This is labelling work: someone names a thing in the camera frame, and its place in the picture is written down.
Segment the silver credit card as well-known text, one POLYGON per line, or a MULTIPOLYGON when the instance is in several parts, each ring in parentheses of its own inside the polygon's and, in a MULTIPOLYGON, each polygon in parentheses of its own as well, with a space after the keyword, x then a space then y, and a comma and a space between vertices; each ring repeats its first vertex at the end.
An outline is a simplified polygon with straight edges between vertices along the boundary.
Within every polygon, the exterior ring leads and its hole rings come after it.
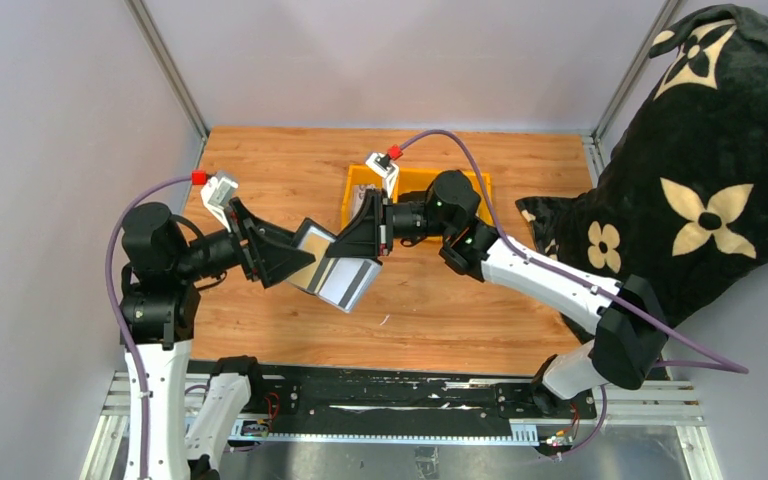
POLYGON ((377 260, 339 258, 329 270, 317 296, 344 313, 350 313, 382 269, 377 260))

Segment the black leather card holder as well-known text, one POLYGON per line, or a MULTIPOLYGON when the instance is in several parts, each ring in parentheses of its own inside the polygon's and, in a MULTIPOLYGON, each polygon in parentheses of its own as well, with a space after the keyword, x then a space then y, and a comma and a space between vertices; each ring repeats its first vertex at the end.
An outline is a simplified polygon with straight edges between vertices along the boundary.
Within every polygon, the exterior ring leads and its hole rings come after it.
POLYGON ((286 282, 350 313, 378 277, 382 263, 363 258, 329 258, 326 250, 334 239, 330 231, 306 218, 294 235, 292 245, 311 253, 315 261, 292 274, 286 282))

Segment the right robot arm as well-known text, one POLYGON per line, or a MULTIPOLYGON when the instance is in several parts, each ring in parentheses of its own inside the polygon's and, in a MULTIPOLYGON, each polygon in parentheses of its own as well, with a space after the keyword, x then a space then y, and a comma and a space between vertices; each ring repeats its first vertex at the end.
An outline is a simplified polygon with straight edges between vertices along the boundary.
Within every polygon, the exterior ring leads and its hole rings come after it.
POLYGON ((455 273, 518 291, 571 319, 592 338, 549 357, 535 374, 531 403, 544 417, 558 416, 571 398, 604 384, 639 389, 667 340, 650 283, 636 275, 619 281, 587 274, 538 254, 482 220, 480 202, 458 170, 438 174, 419 200, 393 202, 372 190, 326 254, 378 260, 394 242, 438 237, 439 254, 455 273))

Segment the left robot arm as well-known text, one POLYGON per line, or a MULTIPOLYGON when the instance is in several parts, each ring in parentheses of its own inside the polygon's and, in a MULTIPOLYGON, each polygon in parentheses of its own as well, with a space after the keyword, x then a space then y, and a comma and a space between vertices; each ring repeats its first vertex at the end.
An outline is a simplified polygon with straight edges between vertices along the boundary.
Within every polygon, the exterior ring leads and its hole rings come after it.
POLYGON ((122 222, 128 257, 121 299, 114 312, 124 323, 130 391, 128 479, 217 479, 238 415, 267 403, 261 366, 254 357, 218 360, 191 424, 185 422, 185 390, 201 300, 198 281, 220 279, 239 267, 245 277, 272 287, 313 264, 293 246, 292 232, 253 215, 233 198, 226 229, 187 241, 189 220, 163 203, 131 208, 122 222))

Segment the yellow three-compartment bin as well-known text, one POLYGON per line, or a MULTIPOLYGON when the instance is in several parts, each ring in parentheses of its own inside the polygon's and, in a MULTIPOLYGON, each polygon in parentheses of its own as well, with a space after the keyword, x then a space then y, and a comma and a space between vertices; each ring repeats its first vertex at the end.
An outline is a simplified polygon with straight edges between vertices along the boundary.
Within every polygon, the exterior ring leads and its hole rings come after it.
MULTIPOLYGON (((442 170, 440 169, 403 168, 400 171, 395 191, 393 193, 393 200, 395 202, 424 201, 426 191, 428 190, 432 181, 441 173, 442 170)), ((494 222, 484 201, 484 196, 480 190, 477 176, 473 171, 462 170, 462 173, 468 179, 472 189, 481 197, 479 207, 477 209, 478 217, 486 223, 493 225, 494 222)), ((377 188, 381 188, 382 179, 365 165, 352 164, 348 167, 343 200, 341 204, 340 231, 342 231, 351 221, 351 219, 348 218, 348 203, 350 189, 353 185, 356 184, 373 184, 377 188)))

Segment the black floral blanket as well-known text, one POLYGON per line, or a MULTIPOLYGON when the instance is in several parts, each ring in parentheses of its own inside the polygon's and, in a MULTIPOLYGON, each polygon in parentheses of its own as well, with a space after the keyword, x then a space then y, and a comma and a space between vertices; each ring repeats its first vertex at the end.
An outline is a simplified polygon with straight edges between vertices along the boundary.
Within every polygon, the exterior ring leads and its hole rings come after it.
POLYGON ((674 60, 597 185, 515 205, 536 248, 605 277, 646 279, 677 327, 768 263, 768 17, 720 4, 662 31, 674 60))

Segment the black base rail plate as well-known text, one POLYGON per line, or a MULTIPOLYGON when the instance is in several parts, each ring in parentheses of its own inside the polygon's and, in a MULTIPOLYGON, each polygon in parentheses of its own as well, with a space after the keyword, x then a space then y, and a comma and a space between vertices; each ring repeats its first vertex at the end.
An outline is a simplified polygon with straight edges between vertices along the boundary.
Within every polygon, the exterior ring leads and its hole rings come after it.
POLYGON ((242 412, 274 435, 452 439, 509 437, 515 420, 570 427, 598 416, 591 393, 551 414, 528 376, 263 364, 242 412))

